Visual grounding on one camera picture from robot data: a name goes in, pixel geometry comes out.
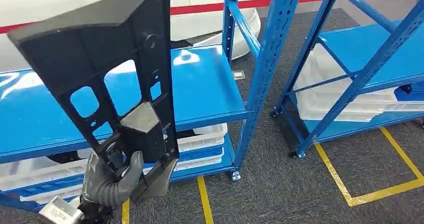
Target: stacked plastic tray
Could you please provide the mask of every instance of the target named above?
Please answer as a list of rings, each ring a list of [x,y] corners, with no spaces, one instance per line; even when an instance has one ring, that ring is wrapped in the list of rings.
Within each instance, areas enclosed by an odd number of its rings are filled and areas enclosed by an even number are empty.
[[[394,91],[396,103],[389,104],[384,111],[424,111],[424,82],[411,84],[411,92],[401,88]]]
[[[320,44],[311,51],[296,81],[294,90],[343,76],[346,72]],[[350,78],[296,93],[297,107],[303,120],[322,120],[333,104],[351,84]],[[369,122],[398,102],[395,88],[359,95],[340,113],[337,121]]]
[[[220,163],[224,155],[227,125],[197,128],[195,135],[178,139],[180,159],[174,170],[186,170]],[[87,158],[91,149],[79,150]],[[55,196],[71,200],[81,193],[86,159],[59,164],[47,157],[38,157],[0,164],[0,193],[18,195],[21,201],[35,201],[40,208]],[[147,173],[152,164],[144,165]]]

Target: gray glove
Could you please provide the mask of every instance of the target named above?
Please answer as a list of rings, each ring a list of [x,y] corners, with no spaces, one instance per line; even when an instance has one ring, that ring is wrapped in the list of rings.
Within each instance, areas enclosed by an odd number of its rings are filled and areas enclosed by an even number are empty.
[[[143,153],[136,151],[131,156],[129,170],[118,182],[95,152],[88,158],[85,169],[82,196],[88,201],[104,206],[120,206],[131,195],[143,172]]]

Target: car bumper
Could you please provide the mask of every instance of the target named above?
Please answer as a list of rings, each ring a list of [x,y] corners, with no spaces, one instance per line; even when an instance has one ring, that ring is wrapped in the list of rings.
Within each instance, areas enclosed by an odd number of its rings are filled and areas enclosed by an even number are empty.
[[[261,30],[260,20],[261,19],[259,18],[258,12],[255,10],[253,17],[247,22],[250,29],[252,30],[252,32],[256,36],[256,38],[258,37],[259,32]],[[195,43],[194,46],[220,44],[220,43],[222,43],[222,38],[223,38],[222,33],[219,33],[219,34],[214,35],[210,38],[207,38],[203,41]],[[232,59],[233,60],[240,58],[240,57],[242,57],[242,56],[244,56],[244,55],[246,55],[247,53],[250,52],[250,49],[249,49],[243,35],[241,34],[238,26],[236,26],[235,29],[234,29],[234,40],[233,40],[232,44],[233,44],[232,45],[233,46],[233,48],[232,48]]]

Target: white plastic crate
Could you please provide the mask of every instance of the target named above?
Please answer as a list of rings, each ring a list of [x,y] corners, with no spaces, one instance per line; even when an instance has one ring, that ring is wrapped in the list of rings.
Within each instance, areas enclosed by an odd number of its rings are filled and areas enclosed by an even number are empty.
[[[227,124],[218,124],[194,129],[197,136],[178,139],[180,152],[201,149],[224,143]],[[88,158],[91,148],[79,150],[80,158]],[[17,162],[0,164],[0,191],[8,191],[35,185],[68,176],[83,174],[87,160],[59,164],[47,157],[37,157]]]
[[[215,155],[215,156],[208,156],[204,158],[187,160],[187,161],[179,161],[176,164],[174,171],[187,170],[191,168],[221,163],[222,157],[224,156],[224,148],[222,148],[222,151],[223,152],[221,154]],[[143,173],[147,174],[150,170],[151,168],[145,168],[143,169]]]
[[[27,197],[20,197],[20,201],[35,201],[38,204],[46,204],[49,201],[53,200],[56,196],[58,196],[61,199],[67,199],[74,196],[79,196],[82,192],[82,184],[80,185],[74,185],[71,187],[58,189],[54,191],[49,191],[45,193],[40,193],[37,195],[31,195]]]
[[[196,136],[177,140],[180,152],[196,150],[224,144],[224,136],[228,132],[226,123],[193,129]]]
[[[78,151],[87,158],[91,149]],[[87,160],[59,164],[47,157],[37,157],[0,164],[0,190],[7,191],[84,173]]]
[[[346,74],[331,55],[317,44],[307,58],[293,87],[294,90],[310,86]],[[346,88],[352,83],[345,78],[296,93],[301,119],[322,120]],[[335,119],[337,121],[369,122],[383,113],[387,104],[397,101],[394,89],[387,89],[357,96]]]
[[[386,105],[384,111],[424,111],[424,101],[398,101]]]
[[[199,158],[199,159],[188,160],[188,161],[181,161],[176,164],[174,171],[187,170],[187,169],[206,166],[206,165],[218,164],[222,161],[223,155],[224,155],[224,148],[222,148],[222,154],[220,155],[209,156],[205,158]],[[150,170],[151,168],[145,168],[143,169],[143,173],[147,174]],[[82,184],[80,184],[80,185],[74,185],[71,187],[62,188],[62,189],[58,189],[54,191],[31,195],[27,197],[21,196],[20,200],[35,201],[38,204],[46,204],[49,201],[51,201],[55,196],[59,196],[62,199],[78,196],[81,194],[82,187],[83,187]]]

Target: yellow floor line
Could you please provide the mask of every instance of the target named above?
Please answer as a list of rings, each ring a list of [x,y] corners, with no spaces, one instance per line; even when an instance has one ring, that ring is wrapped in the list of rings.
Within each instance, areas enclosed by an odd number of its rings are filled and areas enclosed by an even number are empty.
[[[412,163],[410,158],[405,154],[405,152],[402,150],[402,148],[398,145],[398,143],[393,139],[393,137],[390,135],[390,133],[387,131],[386,128],[380,127],[380,130],[383,132],[387,140],[392,144],[392,146],[395,148],[395,150],[399,153],[399,155],[402,157],[402,159],[405,161],[405,163],[410,167],[412,172],[417,176],[418,180],[424,181],[424,176],[421,174],[421,172],[418,170],[418,168]]]
[[[340,189],[340,192],[346,199],[346,202],[349,206],[355,206],[364,204],[370,201],[382,199],[394,194],[398,194],[401,192],[405,192],[408,190],[412,190],[421,186],[424,186],[424,177],[421,174],[421,172],[418,170],[418,168],[412,163],[410,158],[405,154],[405,152],[402,150],[402,148],[399,146],[399,144],[393,139],[393,137],[390,135],[390,133],[387,131],[386,128],[381,127],[380,130],[384,134],[384,136],[387,138],[387,140],[392,144],[393,148],[399,153],[399,155],[402,157],[402,159],[405,161],[405,163],[409,166],[409,168],[412,170],[412,172],[417,176],[417,180],[412,180],[407,183],[391,186],[382,190],[378,190],[372,193],[368,193],[365,195],[352,197],[346,186],[343,184],[342,180],[340,179],[340,176],[337,174],[336,170],[334,169],[333,165],[331,164],[329,158],[327,157],[326,153],[323,150],[323,147],[317,143],[315,144],[315,148],[318,151],[318,154],[320,155],[321,159],[323,160],[325,166],[329,170],[331,176],[333,177],[335,183],[337,184],[337,187]]]
[[[329,170],[331,176],[333,177],[337,187],[340,189],[341,194],[346,199],[346,202],[348,203],[349,206],[353,206],[351,195],[347,191],[345,184],[343,184],[342,179],[340,179],[340,176],[337,174],[336,170],[334,169],[333,165],[331,164],[329,158],[327,157],[327,154],[322,149],[323,147],[319,143],[316,143],[315,148],[318,151],[318,154],[321,157],[321,159],[324,161],[324,164],[327,167],[327,169]]]
[[[352,205],[360,205],[370,201],[382,199],[394,194],[399,194],[401,192],[418,188],[423,185],[424,185],[424,182],[422,182],[421,180],[413,180],[407,183],[391,186],[383,190],[378,190],[372,193],[354,197],[352,198]]]
[[[130,199],[126,200],[123,204],[122,204],[122,224],[130,224],[130,217],[129,217],[129,209],[130,209],[130,204],[129,201]]]
[[[197,183],[200,191],[200,198],[203,206],[203,213],[205,214],[206,224],[214,224],[214,218],[212,217],[211,205],[209,204],[208,192],[206,191],[205,179],[203,176],[198,176]]]

